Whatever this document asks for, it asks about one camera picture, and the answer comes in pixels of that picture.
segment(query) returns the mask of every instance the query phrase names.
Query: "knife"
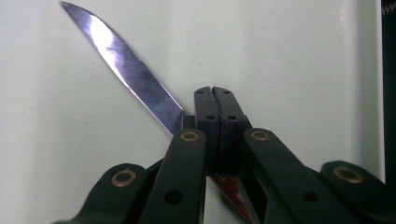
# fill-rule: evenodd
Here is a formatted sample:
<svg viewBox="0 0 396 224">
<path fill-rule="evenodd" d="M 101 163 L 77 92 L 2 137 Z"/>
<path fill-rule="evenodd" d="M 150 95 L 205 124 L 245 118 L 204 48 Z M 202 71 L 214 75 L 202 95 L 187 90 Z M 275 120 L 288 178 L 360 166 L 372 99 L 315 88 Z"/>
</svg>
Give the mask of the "knife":
<svg viewBox="0 0 396 224">
<path fill-rule="evenodd" d="M 61 5 L 129 91 L 171 134 L 179 131 L 183 109 L 136 52 L 90 11 L 66 2 Z"/>
</svg>

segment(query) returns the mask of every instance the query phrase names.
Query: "copper-colored rivet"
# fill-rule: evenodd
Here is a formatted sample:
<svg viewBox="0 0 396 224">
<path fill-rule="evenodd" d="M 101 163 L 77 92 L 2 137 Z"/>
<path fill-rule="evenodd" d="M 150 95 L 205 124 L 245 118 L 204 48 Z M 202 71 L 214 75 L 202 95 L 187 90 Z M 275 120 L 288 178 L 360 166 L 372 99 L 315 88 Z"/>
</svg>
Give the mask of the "copper-colored rivet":
<svg viewBox="0 0 396 224">
<path fill-rule="evenodd" d="M 334 173 L 340 179 L 343 179 L 351 184 L 359 184 L 364 180 L 364 177 L 361 174 L 346 166 L 335 167 Z"/>
<path fill-rule="evenodd" d="M 125 180 L 120 180 L 121 175 L 128 175 Z M 119 188 L 126 187 L 134 182 L 136 179 L 136 173 L 130 169 L 125 169 L 116 172 L 113 177 L 111 177 L 111 183 Z"/>
<path fill-rule="evenodd" d="M 197 140 L 199 137 L 198 133 L 195 132 L 186 132 L 181 135 L 181 139 L 187 142 L 192 142 Z"/>
<path fill-rule="evenodd" d="M 256 140 L 259 140 L 259 141 L 265 141 L 270 137 L 270 135 L 268 133 L 261 132 L 261 131 L 252 132 L 250 134 L 250 136 Z"/>
</svg>

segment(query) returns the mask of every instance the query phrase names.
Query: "knife blade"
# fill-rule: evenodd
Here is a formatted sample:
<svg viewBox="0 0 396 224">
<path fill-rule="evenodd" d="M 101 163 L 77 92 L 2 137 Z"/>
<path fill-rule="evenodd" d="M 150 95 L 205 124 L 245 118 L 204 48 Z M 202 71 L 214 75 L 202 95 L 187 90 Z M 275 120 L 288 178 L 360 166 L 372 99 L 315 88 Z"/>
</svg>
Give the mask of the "knife blade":
<svg viewBox="0 0 396 224">
<path fill-rule="evenodd" d="M 181 129 L 183 109 L 134 50 L 90 11 L 61 2 L 74 23 L 97 48 L 111 70 L 146 109 L 171 133 Z"/>
</svg>

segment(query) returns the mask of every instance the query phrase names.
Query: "shiny metal blade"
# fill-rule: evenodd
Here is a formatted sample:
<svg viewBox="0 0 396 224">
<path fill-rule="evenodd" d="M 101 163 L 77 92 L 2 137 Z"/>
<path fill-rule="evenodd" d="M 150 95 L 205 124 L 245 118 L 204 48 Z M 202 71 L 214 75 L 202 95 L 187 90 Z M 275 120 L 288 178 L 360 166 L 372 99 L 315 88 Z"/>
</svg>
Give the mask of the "shiny metal blade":
<svg viewBox="0 0 396 224">
<path fill-rule="evenodd" d="M 62 2 L 62 6 L 122 83 L 151 114 L 171 134 L 180 130 L 183 109 L 125 41 L 90 11 L 66 2 Z"/>
</svg>

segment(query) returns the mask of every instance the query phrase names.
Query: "white tray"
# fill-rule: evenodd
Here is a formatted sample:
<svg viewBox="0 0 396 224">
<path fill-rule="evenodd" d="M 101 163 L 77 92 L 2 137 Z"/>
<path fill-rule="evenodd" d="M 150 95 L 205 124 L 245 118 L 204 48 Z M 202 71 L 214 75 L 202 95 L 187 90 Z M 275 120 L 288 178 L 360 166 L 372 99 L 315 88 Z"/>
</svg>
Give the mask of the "white tray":
<svg viewBox="0 0 396 224">
<path fill-rule="evenodd" d="M 110 24 L 187 114 L 233 91 L 307 166 L 383 176 L 380 1 L 72 1 Z M 161 159 L 170 134 L 57 1 L 0 7 L 0 223 L 77 214 L 110 167 Z M 205 223 L 238 223 L 208 181 Z"/>
</svg>

